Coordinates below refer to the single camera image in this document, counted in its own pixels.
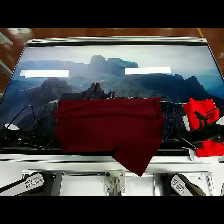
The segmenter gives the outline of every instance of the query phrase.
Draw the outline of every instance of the wooden floor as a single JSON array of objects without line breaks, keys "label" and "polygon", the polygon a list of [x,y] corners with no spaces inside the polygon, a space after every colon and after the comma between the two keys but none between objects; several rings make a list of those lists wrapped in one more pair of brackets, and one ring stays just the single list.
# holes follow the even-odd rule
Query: wooden floor
[{"label": "wooden floor", "polygon": [[[191,36],[205,37],[224,74],[224,28],[0,28],[13,45],[0,44],[0,60],[14,69],[27,40],[75,36]],[[0,92],[8,77],[0,71]]]}]

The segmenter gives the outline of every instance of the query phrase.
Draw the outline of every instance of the white rectangle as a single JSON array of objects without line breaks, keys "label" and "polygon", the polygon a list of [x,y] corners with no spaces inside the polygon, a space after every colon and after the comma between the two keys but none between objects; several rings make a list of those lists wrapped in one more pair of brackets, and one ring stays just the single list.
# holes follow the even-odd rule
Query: white rectangle
[{"label": "white rectangle", "polygon": [[125,68],[125,75],[171,74],[170,67]]},{"label": "white rectangle", "polygon": [[25,78],[69,77],[69,70],[21,70],[20,76]]}]

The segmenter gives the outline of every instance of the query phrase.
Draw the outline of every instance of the wire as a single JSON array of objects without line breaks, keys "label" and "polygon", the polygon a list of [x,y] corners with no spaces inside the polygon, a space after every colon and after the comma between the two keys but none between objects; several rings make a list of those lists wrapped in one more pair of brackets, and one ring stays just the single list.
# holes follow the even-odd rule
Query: wire
[{"label": "wire", "polygon": [[34,114],[34,110],[33,110],[33,106],[32,105],[28,105],[26,107],[24,107],[12,120],[11,122],[8,124],[8,126],[6,127],[7,129],[9,128],[9,126],[12,124],[12,122],[26,109],[30,107],[31,110],[32,110],[32,113],[33,113],[33,119],[34,119],[34,124],[36,123],[36,117],[35,117],[35,114]]}]

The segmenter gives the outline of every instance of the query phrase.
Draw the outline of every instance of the folded cloth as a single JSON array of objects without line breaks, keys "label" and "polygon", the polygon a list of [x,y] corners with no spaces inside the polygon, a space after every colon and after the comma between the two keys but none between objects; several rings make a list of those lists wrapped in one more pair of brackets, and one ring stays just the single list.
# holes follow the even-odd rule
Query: folded cloth
[{"label": "folded cloth", "polygon": [[56,138],[64,152],[113,151],[141,176],[162,142],[160,98],[60,100]]},{"label": "folded cloth", "polygon": [[[187,114],[191,130],[196,130],[200,127],[199,119],[194,113],[195,111],[198,111],[204,117],[208,117],[208,124],[218,120],[220,117],[219,109],[216,108],[212,99],[203,101],[190,99],[190,102],[184,105],[184,111]],[[196,150],[196,155],[198,157],[224,155],[224,145],[223,143],[217,143],[212,140],[203,141],[202,148]]]}]

